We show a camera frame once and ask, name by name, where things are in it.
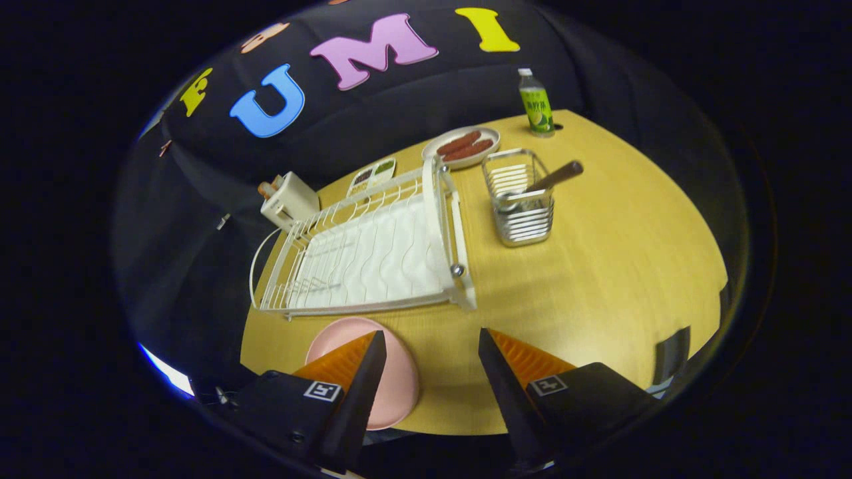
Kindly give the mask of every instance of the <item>green bottle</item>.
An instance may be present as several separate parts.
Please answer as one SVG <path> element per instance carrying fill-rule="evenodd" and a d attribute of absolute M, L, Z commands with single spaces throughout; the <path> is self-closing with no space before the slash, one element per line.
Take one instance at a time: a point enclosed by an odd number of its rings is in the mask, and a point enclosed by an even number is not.
<path fill-rule="evenodd" d="M 518 89 L 521 91 L 521 99 L 527 110 L 532 134 L 543 138 L 553 136 L 556 132 L 553 128 L 553 113 L 550 111 L 550 102 L 544 85 L 535 79 L 533 71 L 529 68 L 519 68 L 518 73 L 521 75 L 521 84 Z"/>

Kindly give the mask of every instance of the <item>wire basket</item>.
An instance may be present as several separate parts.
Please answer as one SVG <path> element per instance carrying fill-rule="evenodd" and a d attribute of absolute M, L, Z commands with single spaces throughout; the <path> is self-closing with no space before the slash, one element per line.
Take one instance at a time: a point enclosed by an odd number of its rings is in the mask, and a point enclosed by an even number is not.
<path fill-rule="evenodd" d="M 295 222 L 259 303 L 298 315 L 337 315 L 451 301 L 476 308 L 459 195 L 440 160 Z"/>
<path fill-rule="evenodd" d="M 532 150 L 516 148 L 488 155 L 482 162 L 494 222 L 507 246 L 546 240 L 553 227 L 553 189 L 526 192 L 547 168 Z"/>

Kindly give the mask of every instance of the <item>letter m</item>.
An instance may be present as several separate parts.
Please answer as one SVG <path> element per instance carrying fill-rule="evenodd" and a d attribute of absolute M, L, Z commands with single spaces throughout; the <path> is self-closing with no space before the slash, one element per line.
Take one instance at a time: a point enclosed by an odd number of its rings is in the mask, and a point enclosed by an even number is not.
<path fill-rule="evenodd" d="M 397 65 L 411 65 L 438 55 L 408 25 L 408 14 L 393 14 L 373 23 L 370 42 L 334 37 L 317 45 L 311 56 L 322 56 L 340 76 L 337 87 L 345 91 L 363 84 L 370 73 L 355 68 L 353 61 L 375 68 L 388 69 L 388 47 L 396 53 Z"/>

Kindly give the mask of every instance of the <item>metal utensil holder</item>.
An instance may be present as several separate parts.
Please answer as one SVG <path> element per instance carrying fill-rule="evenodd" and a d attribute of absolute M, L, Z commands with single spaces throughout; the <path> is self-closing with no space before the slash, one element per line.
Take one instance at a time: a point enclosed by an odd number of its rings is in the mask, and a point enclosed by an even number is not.
<path fill-rule="evenodd" d="M 532 150 L 516 148 L 492 153 L 482 161 L 494 222 L 506 246 L 538 243 L 553 226 L 553 188 L 525 192 L 547 176 L 547 168 Z"/>

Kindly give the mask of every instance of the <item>metal knob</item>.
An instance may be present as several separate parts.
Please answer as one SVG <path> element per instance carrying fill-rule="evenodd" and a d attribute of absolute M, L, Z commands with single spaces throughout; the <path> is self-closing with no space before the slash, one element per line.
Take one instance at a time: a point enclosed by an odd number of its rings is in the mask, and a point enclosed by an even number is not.
<path fill-rule="evenodd" d="M 450 266 L 450 273 L 452 274 L 453 278 L 461 278 L 464 274 L 464 265 L 454 263 L 452 266 Z"/>

